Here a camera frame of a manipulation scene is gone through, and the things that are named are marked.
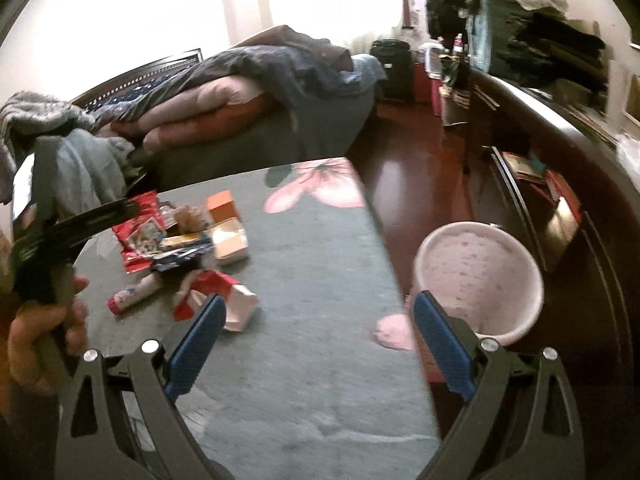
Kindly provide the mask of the person's left hand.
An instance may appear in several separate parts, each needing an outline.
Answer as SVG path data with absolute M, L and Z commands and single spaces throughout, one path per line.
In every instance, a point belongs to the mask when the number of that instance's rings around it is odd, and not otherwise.
M 38 304 L 29 301 L 24 304 L 10 292 L 1 296 L 1 307 L 14 314 L 6 340 L 8 355 L 8 397 L 56 396 L 65 392 L 70 378 L 54 369 L 54 363 L 46 360 L 62 358 L 62 352 L 55 341 L 51 347 L 43 345 L 57 328 L 64 330 L 63 347 L 66 356 L 81 356 L 87 349 L 86 318 L 88 310 L 78 295 L 89 285 L 85 276 L 74 276 L 74 300 L 70 307 L 59 304 Z

